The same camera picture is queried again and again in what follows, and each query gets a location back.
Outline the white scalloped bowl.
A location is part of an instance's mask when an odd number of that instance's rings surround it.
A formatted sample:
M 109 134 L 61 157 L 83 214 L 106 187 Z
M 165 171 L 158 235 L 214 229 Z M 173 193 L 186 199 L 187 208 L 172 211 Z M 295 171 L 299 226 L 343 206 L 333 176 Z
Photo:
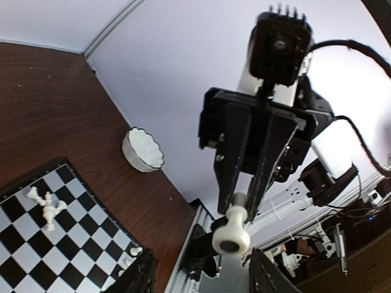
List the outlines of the white scalloped bowl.
M 125 134 L 122 153 L 130 166 L 141 173 L 160 170 L 165 164 L 160 144 L 142 128 L 133 127 Z

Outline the white chess piece pile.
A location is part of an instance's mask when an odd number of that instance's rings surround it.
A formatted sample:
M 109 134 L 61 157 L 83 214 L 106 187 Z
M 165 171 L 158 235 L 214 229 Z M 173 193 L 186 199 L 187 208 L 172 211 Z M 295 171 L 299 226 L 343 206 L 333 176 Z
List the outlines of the white chess piece pile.
M 62 211 L 67 209 L 66 202 L 59 200 L 57 206 L 53 205 L 53 195 L 51 192 L 46 192 L 44 198 L 38 194 L 38 189 L 32 186 L 29 192 L 26 194 L 28 198 L 34 200 L 42 207 L 42 217 L 46 221 L 45 229 L 52 232 L 56 229 L 54 224 L 54 218 Z

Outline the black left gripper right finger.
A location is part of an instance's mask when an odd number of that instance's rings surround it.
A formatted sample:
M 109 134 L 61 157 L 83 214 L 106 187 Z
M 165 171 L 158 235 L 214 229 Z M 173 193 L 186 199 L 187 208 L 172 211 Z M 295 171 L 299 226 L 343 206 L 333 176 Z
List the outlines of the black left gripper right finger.
M 249 292 L 301 293 L 259 249 L 253 249 L 249 264 Z

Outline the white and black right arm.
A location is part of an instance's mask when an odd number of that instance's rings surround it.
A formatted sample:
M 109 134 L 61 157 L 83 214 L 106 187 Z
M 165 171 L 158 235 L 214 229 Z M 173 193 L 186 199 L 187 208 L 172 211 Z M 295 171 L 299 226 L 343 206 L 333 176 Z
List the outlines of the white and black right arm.
M 285 182 L 307 152 L 317 158 L 299 179 L 315 206 L 333 202 L 357 175 L 357 167 L 338 145 L 332 124 L 337 120 L 327 102 L 308 87 L 304 103 L 286 106 L 260 90 L 252 96 L 209 89 L 199 122 L 199 146 L 215 150 L 214 172 L 219 188 L 217 211 L 225 214 L 241 173 L 252 176 L 244 208 L 252 221 L 266 191 Z

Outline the aluminium front rail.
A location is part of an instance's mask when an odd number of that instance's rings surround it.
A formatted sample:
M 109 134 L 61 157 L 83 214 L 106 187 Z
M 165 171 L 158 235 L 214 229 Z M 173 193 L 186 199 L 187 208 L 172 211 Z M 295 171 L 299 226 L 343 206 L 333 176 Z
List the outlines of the aluminium front rail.
M 337 213 L 331 208 L 314 208 L 310 206 L 310 200 L 304 195 L 307 191 L 303 183 L 295 181 L 281 193 L 267 199 L 268 206 L 266 210 L 255 217 L 253 221 L 249 220 L 249 216 L 245 211 L 242 203 L 234 205 L 233 208 L 233 230 L 239 233 L 239 253 L 241 255 L 250 251 L 251 247 L 267 248 L 275 245 L 278 241 L 285 238 L 292 238 L 298 232 L 313 234 L 315 230 L 325 221 L 327 217 L 331 217 Z M 207 208 L 202 202 L 198 201 L 195 204 L 196 214 L 192 225 L 186 236 L 185 242 L 181 249 L 178 260 L 174 266 L 166 286 L 166 292 L 197 292 L 198 281 L 193 280 L 191 276 L 187 276 L 186 270 L 182 269 L 185 254 L 190 241 L 195 237 L 195 230 L 198 226 L 206 233 L 211 232 L 211 224 L 214 220 Z M 297 216 L 300 221 L 294 225 L 283 225 L 282 231 L 276 233 L 275 236 L 269 237 L 263 241 L 255 241 L 253 244 L 250 238 L 261 230 L 267 227 L 276 227 L 288 219 Z

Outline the right aluminium frame post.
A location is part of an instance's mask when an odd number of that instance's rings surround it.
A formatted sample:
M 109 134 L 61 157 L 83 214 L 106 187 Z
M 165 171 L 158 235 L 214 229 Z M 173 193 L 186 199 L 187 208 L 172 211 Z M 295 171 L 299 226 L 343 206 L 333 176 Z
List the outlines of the right aluminium frame post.
M 146 0 L 130 0 L 122 6 L 118 12 L 103 25 L 103 27 L 94 35 L 94 37 L 82 49 L 81 54 L 89 58 L 93 52 L 109 37 L 109 35 L 130 16 L 135 10 L 141 7 Z

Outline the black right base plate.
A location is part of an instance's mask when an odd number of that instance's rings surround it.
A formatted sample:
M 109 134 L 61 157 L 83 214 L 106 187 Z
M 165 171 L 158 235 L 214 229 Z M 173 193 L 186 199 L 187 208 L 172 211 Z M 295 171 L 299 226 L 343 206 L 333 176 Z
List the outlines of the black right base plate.
M 218 253 L 212 246 L 213 233 L 207 233 L 198 223 L 192 229 L 189 242 L 186 246 L 180 269 L 192 280 L 200 281 L 204 273 L 210 278 L 218 274 L 215 256 Z

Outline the black and white chessboard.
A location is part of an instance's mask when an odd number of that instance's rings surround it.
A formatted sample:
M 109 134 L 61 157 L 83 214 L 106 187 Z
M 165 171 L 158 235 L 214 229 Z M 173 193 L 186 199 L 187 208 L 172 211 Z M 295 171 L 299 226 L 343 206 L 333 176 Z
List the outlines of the black and white chessboard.
M 35 186 L 67 209 L 45 229 L 42 207 L 26 196 Z M 60 158 L 1 187 L 2 292 L 106 292 L 142 247 L 108 211 L 70 161 Z

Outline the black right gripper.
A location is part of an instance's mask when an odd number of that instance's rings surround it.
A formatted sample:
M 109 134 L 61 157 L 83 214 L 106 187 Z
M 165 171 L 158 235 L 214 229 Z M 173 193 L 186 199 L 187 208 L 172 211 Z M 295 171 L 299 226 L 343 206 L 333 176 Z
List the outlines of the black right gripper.
M 273 182 L 284 183 L 303 163 L 318 133 L 315 113 L 229 90 L 210 88 L 199 121 L 199 147 L 214 148 L 219 184 L 217 211 L 226 213 L 239 173 L 254 175 L 246 210 L 254 220 Z

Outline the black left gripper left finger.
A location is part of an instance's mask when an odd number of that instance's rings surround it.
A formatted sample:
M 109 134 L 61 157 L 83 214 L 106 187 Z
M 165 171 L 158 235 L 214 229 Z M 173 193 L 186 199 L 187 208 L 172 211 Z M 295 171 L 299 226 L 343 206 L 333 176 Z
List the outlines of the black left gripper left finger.
M 153 250 L 144 250 L 119 279 L 110 285 L 106 292 L 111 293 L 144 293 L 155 292 L 156 269 L 158 261 Z

